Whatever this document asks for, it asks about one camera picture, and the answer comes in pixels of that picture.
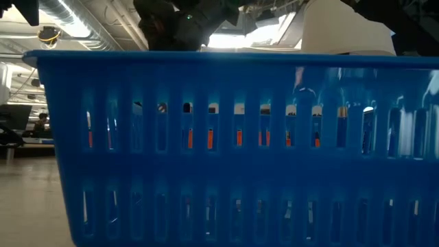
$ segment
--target basket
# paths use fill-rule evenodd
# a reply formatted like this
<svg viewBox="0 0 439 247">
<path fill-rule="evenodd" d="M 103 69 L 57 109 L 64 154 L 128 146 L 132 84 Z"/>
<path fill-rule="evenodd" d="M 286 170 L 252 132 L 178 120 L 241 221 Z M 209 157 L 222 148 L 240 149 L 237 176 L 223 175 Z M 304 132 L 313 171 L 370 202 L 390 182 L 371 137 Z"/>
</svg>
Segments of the basket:
<svg viewBox="0 0 439 247">
<path fill-rule="evenodd" d="M 437 246 L 439 59 L 31 51 L 77 246 Z"/>
</svg>

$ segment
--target orange object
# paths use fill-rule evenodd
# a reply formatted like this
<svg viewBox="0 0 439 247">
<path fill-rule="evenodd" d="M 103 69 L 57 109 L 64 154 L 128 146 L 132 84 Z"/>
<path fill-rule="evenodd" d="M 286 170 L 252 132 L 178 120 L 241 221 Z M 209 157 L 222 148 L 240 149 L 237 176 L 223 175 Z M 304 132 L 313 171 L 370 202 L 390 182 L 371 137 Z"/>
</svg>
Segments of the orange object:
<svg viewBox="0 0 439 247">
<path fill-rule="evenodd" d="M 240 147 L 242 146 L 242 130 L 238 130 L 237 134 L 236 134 L 236 142 L 237 145 Z"/>
<path fill-rule="evenodd" d="M 213 130 L 209 130 L 209 137 L 207 139 L 207 148 L 208 149 L 213 148 Z"/>
<path fill-rule="evenodd" d="M 93 147 L 93 134 L 91 133 L 91 131 L 88 132 L 88 146 L 90 148 Z"/>
<path fill-rule="evenodd" d="M 285 145 L 287 147 L 291 147 L 291 138 L 289 137 L 289 131 L 287 131 L 286 142 Z"/>
<path fill-rule="evenodd" d="M 265 132 L 265 135 L 267 137 L 267 147 L 269 147 L 270 146 L 270 131 L 267 130 Z"/>
<path fill-rule="evenodd" d="M 187 141 L 187 147 L 188 148 L 192 148 L 192 129 L 189 129 L 189 136 L 188 136 L 188 141 Z"/>
</svg>

